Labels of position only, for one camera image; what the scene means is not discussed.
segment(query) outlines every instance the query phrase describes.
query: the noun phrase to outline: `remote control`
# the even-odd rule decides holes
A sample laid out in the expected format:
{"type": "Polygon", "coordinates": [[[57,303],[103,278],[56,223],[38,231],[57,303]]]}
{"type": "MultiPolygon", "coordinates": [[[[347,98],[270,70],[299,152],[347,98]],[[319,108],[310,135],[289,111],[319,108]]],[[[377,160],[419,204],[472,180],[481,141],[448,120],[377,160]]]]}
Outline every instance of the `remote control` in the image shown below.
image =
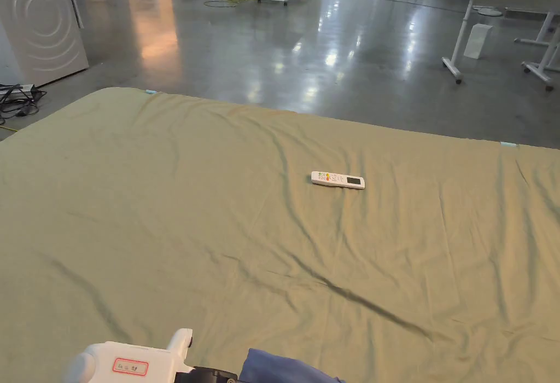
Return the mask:
{"type": "Polygon", "coordinates": [[[341,188],[364,189],[366,187],[366,181],[363,177],[326,173],[324,171],[312,171],[311,181],[316,185],[338,186],[341,188]]]}

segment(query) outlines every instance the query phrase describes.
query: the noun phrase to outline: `white door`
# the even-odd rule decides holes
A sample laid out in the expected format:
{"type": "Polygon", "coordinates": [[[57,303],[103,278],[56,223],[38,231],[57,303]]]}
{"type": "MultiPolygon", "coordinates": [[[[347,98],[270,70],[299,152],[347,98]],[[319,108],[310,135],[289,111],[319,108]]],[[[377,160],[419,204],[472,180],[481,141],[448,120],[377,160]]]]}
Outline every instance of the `white door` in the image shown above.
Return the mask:
{"type": "Polygon", "coordinates": [[[26,84],[88,67],[71,0],[0,0],[0,25],[26,84]]]}

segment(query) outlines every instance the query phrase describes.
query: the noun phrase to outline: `concrete floor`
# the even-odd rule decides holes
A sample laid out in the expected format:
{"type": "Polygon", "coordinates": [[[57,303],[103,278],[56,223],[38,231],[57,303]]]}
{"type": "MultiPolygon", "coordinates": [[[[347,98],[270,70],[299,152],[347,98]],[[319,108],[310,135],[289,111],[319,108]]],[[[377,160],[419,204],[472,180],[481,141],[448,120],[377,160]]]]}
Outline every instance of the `concrete floor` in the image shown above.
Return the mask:
{"type": "MultiPolygon", "coordinates": [[[[477,140],[560,148],[560,87],[546,93],[514,45],[540,22],[492,24],[484,59],[451,56],[468,0],[290,0],[209,8],[208,0],[77,0],[90,69],[44,87],[21,128],[97,89],[131,86],[477,140]]],[[[0,130],[0,139],[8,136],[0,130]]]]}

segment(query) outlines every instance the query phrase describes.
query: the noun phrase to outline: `power strip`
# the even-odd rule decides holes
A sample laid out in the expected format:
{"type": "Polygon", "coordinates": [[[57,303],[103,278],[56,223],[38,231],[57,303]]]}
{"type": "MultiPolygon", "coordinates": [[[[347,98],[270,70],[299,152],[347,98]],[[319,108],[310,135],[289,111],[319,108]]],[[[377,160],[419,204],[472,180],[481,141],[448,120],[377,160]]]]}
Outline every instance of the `power strip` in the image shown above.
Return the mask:
{"type": "MultiPolygon", "coordinates": [[[[13,90],[9,96],[6,98],[7,101],[16,100],[17,98],[27,98],[31,96],[31,90],[33,89],[33,84],[22,85],[21,89],[13,90]]],[[[12,88],[11,86],[0,86],[0,100],[8,91],[12,88]]]]}

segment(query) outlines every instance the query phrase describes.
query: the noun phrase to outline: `red label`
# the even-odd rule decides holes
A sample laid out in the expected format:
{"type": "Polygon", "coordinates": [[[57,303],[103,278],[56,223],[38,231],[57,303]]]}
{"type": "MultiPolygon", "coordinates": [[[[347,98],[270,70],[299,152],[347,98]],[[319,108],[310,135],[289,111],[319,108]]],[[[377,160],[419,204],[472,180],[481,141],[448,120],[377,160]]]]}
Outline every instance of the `red label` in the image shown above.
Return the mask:
{"type": "Polygon", "coordinates": [[[144,377],[148,372],[148,363],[136,361],[135,359],[117,358],[113,363],[113,371],[115,373],[144,377]]]}

